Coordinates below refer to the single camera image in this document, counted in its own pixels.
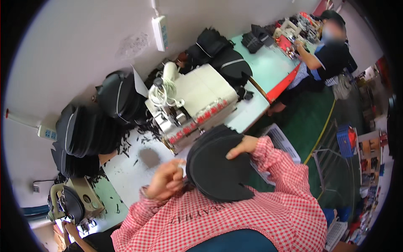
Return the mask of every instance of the hand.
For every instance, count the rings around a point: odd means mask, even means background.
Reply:
[[[300,41],[300,40],[296,40],[296,41],[294,42],[294,45],[295,45],[296,47],[299,47],[299,46],[304,46],[304,43],[303,43],[302,41]]]
[[[225,157],[227,159],[234,159],[241,153],[253,152],[256,149],[258,140],[259,140],[259,138],[257,138],[257,137],[252,137],[249,135],[244,136],[242,139],[242,142],[240,142],[240,144],[238,144],[235,148],[232,148]]]
[[[72,222],[63,221],[62,227],[76,240],[80,238],[77,227]]]
[[[173,159],[158,167],[145,190],[147,198],[159,201],[167,200],[183,187],[183,169],[180,164],[186,164],[183,159]]]

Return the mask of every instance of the checkered sleeve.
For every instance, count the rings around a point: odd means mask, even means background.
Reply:
[[[122,222],[120,228],[115,230],[111,235],[115,251],[124,250],[136,232],[139,231],[167,202],[148,199],[144,195],[145,189],[146,187],[140,189],[139,201],[130,206],[126,219]]]
[[[294,164],[288,153],[274,147],[270,137],[259,138],[256,149],[251,154],[260,172],[271,173],[270,180],[276,183],[276,192],[309,200],[312,198],[308,183],[308,167]]]

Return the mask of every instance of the light green tabletop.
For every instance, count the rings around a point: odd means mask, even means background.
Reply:
[[[234,50],[239,52],[252,69],[253,79],[268,93],[282,81],[299,64],[299,60],[291,60],[276,46],[263,46],[255,54],[249,53],[241,43],[242,35],[231,39]]]

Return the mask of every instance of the black shirt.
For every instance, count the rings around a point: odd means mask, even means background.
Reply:
[[[322,66],[311,70],[311,73],[315,80],[319,77],[322,81],[339,75],[348,66],[351,57],[347,44],[336,43],[322,46],[314,55]]]

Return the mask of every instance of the coiled white cable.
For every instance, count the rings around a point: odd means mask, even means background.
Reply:
[[[178,103],[177,100],[174,99],[175,96],[176,85],[169,79],[163,81],[162,89],[153,85],[148,91],[148,99],[156,107],[163,107],[166,104],[171,107],[175,106]]]

